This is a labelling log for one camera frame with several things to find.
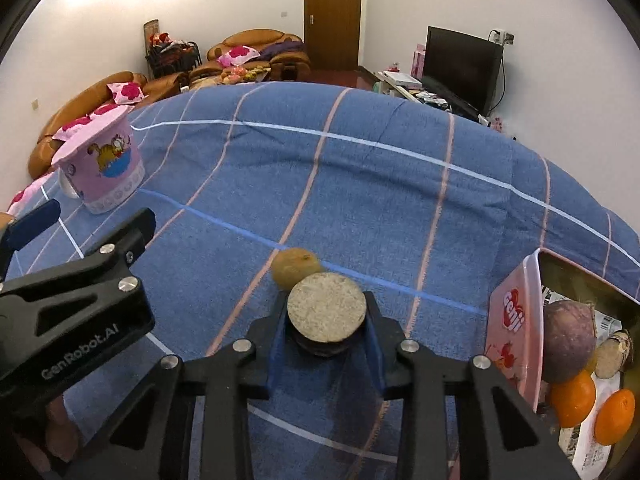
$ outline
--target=black tv screen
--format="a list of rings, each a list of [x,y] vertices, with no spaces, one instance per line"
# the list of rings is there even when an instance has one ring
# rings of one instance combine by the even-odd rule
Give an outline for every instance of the black tv screen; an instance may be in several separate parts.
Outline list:
[[[429,27],[422,73],[486,116],[494,98],[501,60],[502,46],[497,43]]]

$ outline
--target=bed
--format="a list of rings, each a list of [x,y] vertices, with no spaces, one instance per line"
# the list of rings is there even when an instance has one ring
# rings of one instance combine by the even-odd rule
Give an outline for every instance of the bed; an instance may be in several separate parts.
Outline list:
[[[284,247],[314,251],[412,338],[461,360],[482,353],[491,291],[538,247],[638,294],[629,225],[535,152],[439,110],[273,82],[203,88],[130,122],[143,185],[94,216],[47,180],[26,210],[55,198],[62,222],[10,268],[80,258],[139,208],[156,213],[156,237],[132,268],[156,327],[65,394],[86,438],[162,355],[201,357],[267,314],[268,264]],[[289,341],[285,362],[273,398],[249,408],[255,478],[393,478],[401,403],[377,396],[362,346],[323,360]]]

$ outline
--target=wooden door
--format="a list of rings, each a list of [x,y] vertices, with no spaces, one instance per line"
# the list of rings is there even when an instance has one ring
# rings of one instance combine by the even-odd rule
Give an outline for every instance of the wooden door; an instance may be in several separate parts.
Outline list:
[[[305,0],[305,44],[313,68],[355,70],[362,0]]]

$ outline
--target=brown leather sofa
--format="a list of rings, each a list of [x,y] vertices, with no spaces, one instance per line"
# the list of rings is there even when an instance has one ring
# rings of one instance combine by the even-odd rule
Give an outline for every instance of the brown leather sofa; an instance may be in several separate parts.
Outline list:
[[[287,34],[270,28],[253,28],[252,30],[229,36],[222,43],[209,49],[207,52],[209,61],[192,70],[189,73],[189,80],[193,83],[202,77],[222,73],[224,67],[217,62],[217,59],[235,46],[250,46],[255,50],[261,51],[271,44],[281,43],[285,40],[302,41],[294,34]],[[306,52],[283,52],[271,58],[270,61],[249,61],[243,65],[247,70],[257,66],[271,67],[270,77],[274,81],[281,81],[283,74],[286,75],[287,73],[290,74],[288,78],[296,81],[306,81],[311,72],[311,62]]]
[[[51,159],[62,146],[62,140],[52,137],[64,124],[90,114],[97,107],[113,103],[110,83],[129,83],[135,81],[142,88],[145,98],[135,105],[136,108],[147,106],[156,101],[172,97],[180,93],[180,87],[188,82],[186,72],[178,72],[152,81],[147,81],[142,74],[118,72],[90,86],[58,110],[42,129],[36,147],[29,157],[29,174],[35,180],[51,170]]]

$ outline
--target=metal screw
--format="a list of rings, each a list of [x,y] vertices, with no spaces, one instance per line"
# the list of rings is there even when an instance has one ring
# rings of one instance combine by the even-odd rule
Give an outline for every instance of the metal screw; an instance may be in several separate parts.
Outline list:
[[[486,370],[489,366],[491,366],[491,359],[489,359],[486,355],[477,355],[476,357],[474,357],[473,364],[476,368]]]
[[[248,339],[238,339],[234,341],[233,347],[236,352],[248,352],[251,349],[251,341]]]
[[[178,359],[175,355],[165,355],[162,359],[160,359],[160,366],[165,370],[173,370],[177,367],[180,359]]]
[[[414,341],[413,339],[405,339],[400,343],[400,349],[409,352],[410,354],[417,352],[420,348],[420,343]]]
[[[100,254],[109,254],[109,253],[113,253],[113,250],[116,248],[115,245],[113,244],[104,244],[101,248],[100,248]]]
[[[129,292],[138,286],[138,279],[135,276],[127,276],[118,282],[118,288],[122,292]]]

